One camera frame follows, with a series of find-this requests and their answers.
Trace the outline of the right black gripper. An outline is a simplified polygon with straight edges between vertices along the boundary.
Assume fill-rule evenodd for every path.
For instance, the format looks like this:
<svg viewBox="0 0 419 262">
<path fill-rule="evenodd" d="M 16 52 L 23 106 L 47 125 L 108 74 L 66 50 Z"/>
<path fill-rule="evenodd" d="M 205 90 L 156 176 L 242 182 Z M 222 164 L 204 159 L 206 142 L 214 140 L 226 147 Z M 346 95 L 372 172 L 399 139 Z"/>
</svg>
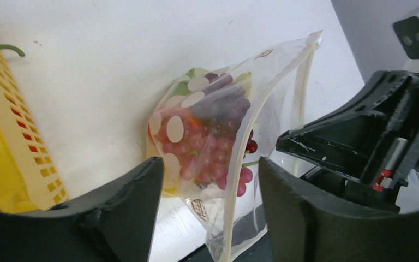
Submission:
<svg viewBox="0 0 419 262">
<path fill-rule="evenodd" d="M 419 182 L 410 175 L 419 172 L 419 73 L 376 71 L 343 106 L 283 133 L 276 150 L 325 168 L 301 179 L 340 198 L 390 212 L 418 211 Z M 368 187 L 331 171 L 376 183 Z"/>
</svg>

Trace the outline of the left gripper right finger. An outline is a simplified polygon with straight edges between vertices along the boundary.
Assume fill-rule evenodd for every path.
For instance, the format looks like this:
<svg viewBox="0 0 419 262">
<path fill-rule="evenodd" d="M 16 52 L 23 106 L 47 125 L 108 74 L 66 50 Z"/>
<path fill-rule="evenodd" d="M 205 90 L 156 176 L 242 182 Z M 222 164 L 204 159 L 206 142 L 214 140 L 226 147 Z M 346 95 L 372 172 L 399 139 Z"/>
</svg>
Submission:
<svg viewBox="0 0 419 262">
<path fill-rule="evenodd" d="M 419 211 L 349 202 L 265 157 L 258 167 L 274 261 L 419 261 Z"/>
</svg>

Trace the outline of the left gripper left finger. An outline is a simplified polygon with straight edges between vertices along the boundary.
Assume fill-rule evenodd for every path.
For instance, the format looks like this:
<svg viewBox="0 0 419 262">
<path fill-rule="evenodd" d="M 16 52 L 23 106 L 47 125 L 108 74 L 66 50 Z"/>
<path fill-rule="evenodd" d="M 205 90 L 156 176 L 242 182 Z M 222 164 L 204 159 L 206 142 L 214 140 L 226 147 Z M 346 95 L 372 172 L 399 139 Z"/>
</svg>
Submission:
<svg viewBox="0 0 419 262">
<path fill-rule="evenodd" d="M 152 157 L 47 211 L 0 212 L 0 261 L 147 261 L 163 174 Z"/>
</svg>

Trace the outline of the light red grapes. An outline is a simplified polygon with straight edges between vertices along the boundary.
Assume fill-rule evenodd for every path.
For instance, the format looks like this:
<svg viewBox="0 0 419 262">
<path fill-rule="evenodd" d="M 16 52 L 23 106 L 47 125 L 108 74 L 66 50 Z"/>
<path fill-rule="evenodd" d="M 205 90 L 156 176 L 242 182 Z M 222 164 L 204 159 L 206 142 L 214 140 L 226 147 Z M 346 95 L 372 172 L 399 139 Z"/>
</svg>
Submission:
<svg viewBox="0 0 419 262">
<path fill-rule="evenodd" d="M 250 102 L 243 100 L 221 106 L 174 106 L 152 114 L 149 141 L 164 156 L 177 159 L 176 167 L 165 164 L 163 195 L 175 197 L 183 182 L 198 187 L 215 183 L 226 189 L 236 133 L 249 108 Z"/>
</svg>

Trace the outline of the clear zip top bag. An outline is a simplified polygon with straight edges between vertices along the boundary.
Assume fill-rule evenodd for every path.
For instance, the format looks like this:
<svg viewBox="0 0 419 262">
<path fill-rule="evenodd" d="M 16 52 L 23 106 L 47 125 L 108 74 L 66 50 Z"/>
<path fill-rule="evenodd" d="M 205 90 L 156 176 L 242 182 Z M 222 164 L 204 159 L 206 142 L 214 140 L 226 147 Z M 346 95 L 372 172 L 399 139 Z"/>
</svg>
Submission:
<svg viewBox="0 0 419 262">
<path fill-rule="evenodd" d="M 310 68 L 316 50 L 321 45 L 321 31 L 305 38 L 286 41 L 269 47 L 243 62 L 224 68 L 210 70 L 205 76 L 190 80 L 191 94 L 173 96 L 174 79 L 154 112 L 170 110 L 174 106 L 189 108 L 205 95 L 203 90 L 217 81 L 222 73 L 233 78 L 242 73 L 252 73 L 251 103 L 236 133 L 232 158 L 229 162 L 226 189 L 217 184 L 198 187 L 191 182 L 183 182 L 180 198 L 191 213 L 206 229 L 206 243 L 212 234 L 230 229 L 231 222 L 250 212 L 255 200 L 245 198 L 252 190 L 249 183 L 258 175 L 258 160 L 271 157 L 293 174 L 298 173 L 300 160 L 282 157 L 275 152 L 278 137 L 287 130 L 302 128 L 305 124 L 306 94 Z M 164 156 L 152 145 L 147 136 L 146 155 L 160 157 L 165 164 L 177 166 L 175 157 Z"/>
</svg>

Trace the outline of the green apple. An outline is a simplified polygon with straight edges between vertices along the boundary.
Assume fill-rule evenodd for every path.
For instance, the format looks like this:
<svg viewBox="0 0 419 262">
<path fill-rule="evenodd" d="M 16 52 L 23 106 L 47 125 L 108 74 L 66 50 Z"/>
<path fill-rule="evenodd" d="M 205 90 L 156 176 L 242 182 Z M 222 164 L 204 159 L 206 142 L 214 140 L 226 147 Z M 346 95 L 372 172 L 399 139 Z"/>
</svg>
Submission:
<svg viewBox="0 0 419 262">
<path fill-rule="evenodd" d="M 209 72 L 210 70 L 205 68 L 189 69 L 183 76 L 175 81 L 171 94 L 173 96 L 187 96 L 191 94 L 191 91 L 188 88 L 190 80 L 198 76 L 205 76 Z"/>
</svg>

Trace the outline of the dark purple grapes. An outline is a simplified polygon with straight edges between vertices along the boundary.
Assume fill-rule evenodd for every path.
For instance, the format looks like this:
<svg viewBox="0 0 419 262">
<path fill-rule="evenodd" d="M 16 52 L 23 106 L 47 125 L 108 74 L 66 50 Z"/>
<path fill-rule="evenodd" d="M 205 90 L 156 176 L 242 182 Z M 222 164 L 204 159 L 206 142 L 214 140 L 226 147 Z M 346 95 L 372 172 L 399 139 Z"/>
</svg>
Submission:
<svg viewBox="0 0 419 262">
<path fill-rule="evenodd" d="M 252 73 L 242 73 L 233 78 L 222 73 L 219 79 L 206 87 L 204 97 L 190 107 L 193 116 L 208 128 L 234 131 L 251 106 L 249 95 Z"/>
</svg>

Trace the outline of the yellow plastic basket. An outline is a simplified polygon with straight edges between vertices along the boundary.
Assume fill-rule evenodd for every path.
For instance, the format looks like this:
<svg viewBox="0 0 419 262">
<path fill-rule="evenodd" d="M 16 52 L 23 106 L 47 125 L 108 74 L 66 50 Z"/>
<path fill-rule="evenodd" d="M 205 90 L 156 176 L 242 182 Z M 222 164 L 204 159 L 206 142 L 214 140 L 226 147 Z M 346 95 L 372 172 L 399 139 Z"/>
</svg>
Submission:
<svg viewBox="0 0 419 262">
<path fill-rule="evenodd" d="M 0 211 L 48 210 L 69 199 L 0 44 Z"/>
</svg>

